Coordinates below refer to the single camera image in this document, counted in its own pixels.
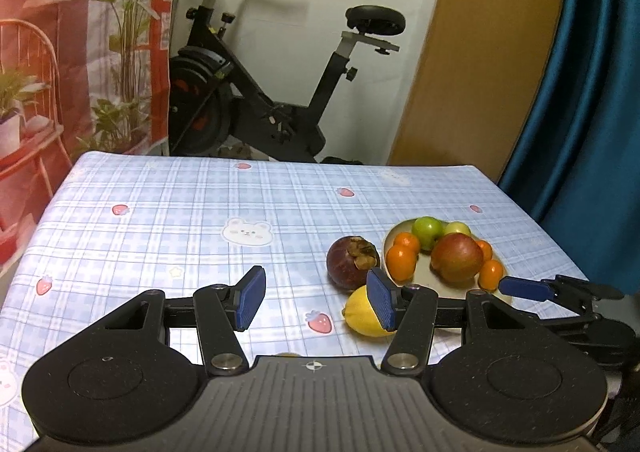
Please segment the small orange kumquat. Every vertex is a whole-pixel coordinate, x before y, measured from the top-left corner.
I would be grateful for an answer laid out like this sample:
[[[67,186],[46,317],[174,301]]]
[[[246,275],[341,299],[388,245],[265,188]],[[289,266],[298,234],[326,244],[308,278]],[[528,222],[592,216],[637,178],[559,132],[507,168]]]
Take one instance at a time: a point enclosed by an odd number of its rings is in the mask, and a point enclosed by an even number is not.
[[[387,272],[397,283],[405,283],[413,278],[417,262],[418,254],[404,245],[393,245],[385,255]]]

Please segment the red apple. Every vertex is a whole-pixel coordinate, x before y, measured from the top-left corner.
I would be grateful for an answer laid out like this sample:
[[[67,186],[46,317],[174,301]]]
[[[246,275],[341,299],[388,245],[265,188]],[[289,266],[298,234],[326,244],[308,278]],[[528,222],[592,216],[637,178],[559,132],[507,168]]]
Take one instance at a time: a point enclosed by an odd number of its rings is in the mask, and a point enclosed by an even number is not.
[[[469,282],[480,272],[483,253],[471,236],[444,235],[431,252],[431,268],[450,284]]]

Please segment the orange tangerine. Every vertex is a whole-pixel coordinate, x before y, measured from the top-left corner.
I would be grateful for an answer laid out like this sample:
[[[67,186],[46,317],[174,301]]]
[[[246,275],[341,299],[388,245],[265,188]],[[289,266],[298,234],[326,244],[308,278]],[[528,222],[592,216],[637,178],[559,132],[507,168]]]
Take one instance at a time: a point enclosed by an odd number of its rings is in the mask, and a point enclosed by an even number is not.
[[[399,232],[394,238],[394,245],[405,247],[414,253],[420,253],[421,250],[420,239],[410,232]]]

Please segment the dark green apple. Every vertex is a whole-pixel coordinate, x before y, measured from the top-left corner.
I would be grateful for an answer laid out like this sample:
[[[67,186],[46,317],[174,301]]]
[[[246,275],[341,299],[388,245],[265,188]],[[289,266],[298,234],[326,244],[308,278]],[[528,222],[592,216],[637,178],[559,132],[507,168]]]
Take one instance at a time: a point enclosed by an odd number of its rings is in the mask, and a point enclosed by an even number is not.
[[[444,227],[439,219],[425,216],[414,220],[411,233],[419,240],[421,250],[428,253],[444,234]]]

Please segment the light green apple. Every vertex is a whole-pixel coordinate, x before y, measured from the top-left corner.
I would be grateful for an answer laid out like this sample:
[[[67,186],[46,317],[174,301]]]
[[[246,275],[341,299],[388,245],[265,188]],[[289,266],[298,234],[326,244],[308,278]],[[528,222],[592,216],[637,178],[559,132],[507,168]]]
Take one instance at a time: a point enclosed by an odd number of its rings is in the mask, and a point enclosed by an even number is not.
[[[472,235],[470,228],[465,223],[463,223],[461,221],[448,222],[444,226],[444,229],[442,230],[442,234],[443,235],[463,234],[463,235],[466,235],[466,236],[471,236]]]

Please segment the small orange mandarin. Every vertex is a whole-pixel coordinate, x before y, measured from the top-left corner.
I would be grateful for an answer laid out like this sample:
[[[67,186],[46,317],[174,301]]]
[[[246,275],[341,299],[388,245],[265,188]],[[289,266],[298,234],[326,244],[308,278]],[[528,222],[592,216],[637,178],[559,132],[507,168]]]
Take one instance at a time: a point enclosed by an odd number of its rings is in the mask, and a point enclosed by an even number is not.
[[[483,253],[484,261],[491,260],[492,255],[494,254],[494,252],[492,251],[491,245],[488,242],[484,241],[484,239],[477,239],[476,243],[477,243],[477,246],[480,247],[480,250]]]

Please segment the beige round plate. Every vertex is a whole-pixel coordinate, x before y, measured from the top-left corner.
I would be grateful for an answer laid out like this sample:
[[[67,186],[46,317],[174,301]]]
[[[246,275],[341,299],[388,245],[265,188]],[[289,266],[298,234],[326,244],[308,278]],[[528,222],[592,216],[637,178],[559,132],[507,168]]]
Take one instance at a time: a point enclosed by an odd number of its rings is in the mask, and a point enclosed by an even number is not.
[[[506,265],[462,221],[423,216],[395,225],[383,244],[383,269],[399,285],[425,286],[442,298],[464,299],[468,291],[482,289],[513,302],[498,290]]]

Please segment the dark purple mangosteen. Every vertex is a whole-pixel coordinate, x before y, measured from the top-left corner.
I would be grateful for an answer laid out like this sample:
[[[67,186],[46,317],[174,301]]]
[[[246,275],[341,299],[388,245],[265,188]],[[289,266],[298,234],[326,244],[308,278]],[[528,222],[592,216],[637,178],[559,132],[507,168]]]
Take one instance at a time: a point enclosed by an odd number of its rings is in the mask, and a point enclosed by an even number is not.
[[[344,290],[353,291],[367,282],[367,274],[380,265],[380,255],[371,242],[361,236],[337,239],[326,254],[329,279]]]

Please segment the teal curtain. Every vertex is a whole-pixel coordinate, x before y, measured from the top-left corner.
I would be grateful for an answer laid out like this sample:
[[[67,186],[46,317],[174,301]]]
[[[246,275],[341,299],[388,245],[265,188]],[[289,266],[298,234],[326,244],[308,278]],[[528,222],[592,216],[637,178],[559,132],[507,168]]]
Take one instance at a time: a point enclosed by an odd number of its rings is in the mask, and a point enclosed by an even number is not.
[[[639,0],[563,0],[499,185],[639,324]]]

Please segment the wooden door panel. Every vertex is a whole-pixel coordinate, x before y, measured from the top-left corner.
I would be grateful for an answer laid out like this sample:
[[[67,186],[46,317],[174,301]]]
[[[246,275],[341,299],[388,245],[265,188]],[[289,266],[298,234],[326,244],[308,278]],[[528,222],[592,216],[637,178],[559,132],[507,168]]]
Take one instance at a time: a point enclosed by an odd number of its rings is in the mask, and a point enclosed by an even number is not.
[[[544,75],[563,0],[437,0],[388,161],[498,180]]]

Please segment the printed fabric backdrop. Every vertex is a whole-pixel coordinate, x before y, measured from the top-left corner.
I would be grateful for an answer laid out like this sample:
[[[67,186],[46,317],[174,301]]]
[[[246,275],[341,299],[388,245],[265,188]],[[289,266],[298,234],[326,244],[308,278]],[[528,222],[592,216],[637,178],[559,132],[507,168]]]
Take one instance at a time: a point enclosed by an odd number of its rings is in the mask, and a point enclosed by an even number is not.
[[[168,151],[174,0],[1,0],[1,269],[86,152]]]

